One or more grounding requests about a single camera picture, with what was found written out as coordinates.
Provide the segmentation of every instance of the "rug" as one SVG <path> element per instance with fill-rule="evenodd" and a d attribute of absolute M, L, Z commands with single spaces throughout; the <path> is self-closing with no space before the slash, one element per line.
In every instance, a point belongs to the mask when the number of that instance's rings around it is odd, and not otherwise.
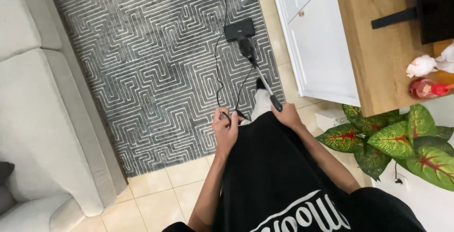
<path fill-rule="evenodd" d="M 215 43 L 224 0 L 55 0 L 128 177 L 213 154 Z M 253 19 L 258 64 L 284 96 L 258 0 L 227 0 L 227 23 Z M 233 109 L 250 63 L 236 43 L 218 45 L 223 107 Z M 254 107 L 252 73 L 238 109 Z"/>

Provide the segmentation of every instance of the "tissue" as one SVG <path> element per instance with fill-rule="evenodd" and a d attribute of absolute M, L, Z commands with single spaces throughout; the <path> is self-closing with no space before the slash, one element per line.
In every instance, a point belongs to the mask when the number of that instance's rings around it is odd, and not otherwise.
<path fill-rule="evenodd" d="M 418 57 L 407 67 L 407 76 L 409 78 L 413 78 L 413 76 L 421 77 L 431 72 L 436 72 L 438 70 L 434 68 L 435 66 L 437 66 L 437 62 L 429 55 Z"/>
<path fill-rule="evenodd" d="M 435 59 L 437 68 L 448 73 L 454 73 L 454 40 L 443 52 Z"/>

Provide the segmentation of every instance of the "tile floor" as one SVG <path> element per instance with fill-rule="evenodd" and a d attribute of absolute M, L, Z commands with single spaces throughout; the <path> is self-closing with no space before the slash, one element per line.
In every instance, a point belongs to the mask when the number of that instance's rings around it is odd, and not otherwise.
<path fill-rule="evenodd" d="M 320 135 L 323 131 L 317 127 L 315 112 L 340 105 L 298 95 L 275 1 L 260 0 L 260 4 L 287 102 L 297 106 L 301 120 L 313 135 Z M 369 185 L 365 182 L 370 180 L 357 168 L 352 154 L 331 153 L 362 186 Z M 213 158 L 214 155 L 128 179 L 129 186 L 116 204 L 100 216 L 84 219 L 72 232 L 157 232 L 174 222 L 187 222 Z"/>

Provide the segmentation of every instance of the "person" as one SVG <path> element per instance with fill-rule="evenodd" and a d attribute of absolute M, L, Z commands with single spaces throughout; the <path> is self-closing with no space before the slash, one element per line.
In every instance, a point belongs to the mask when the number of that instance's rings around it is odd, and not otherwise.
<path fill-rule="evenodd" d="M 216 154 L 188 224 L 165 232 L 425 231 L 401 200 L 361 188 L 301 122 L 278 112 L 258 80 L 252 122 L 216 108 Z"/>

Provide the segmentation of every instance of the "vacuum cleaner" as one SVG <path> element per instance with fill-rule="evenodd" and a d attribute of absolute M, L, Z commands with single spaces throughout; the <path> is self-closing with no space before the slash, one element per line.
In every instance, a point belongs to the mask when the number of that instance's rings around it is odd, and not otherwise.
<path fill-rule="evenodd" d="M 271 91 L 268 82 L 265 80 L 263 74 L 260 72 L 256 58 L 254 56 L 254 45 L 249 41 L 248 37 L 255 35 L 254 23 L 251 18 L 235 22 L 233 24 L 224 26 L 224 33 L 227 42 L 237 41 L 240 47 L 241 54 L 253 65 L 254 70 L 262 79 L 266 90 L 270 94 L 270 100 L 273 106 L 279 112 L 282 111 L 282 104 L 277 100 L 276 96 Z"/>

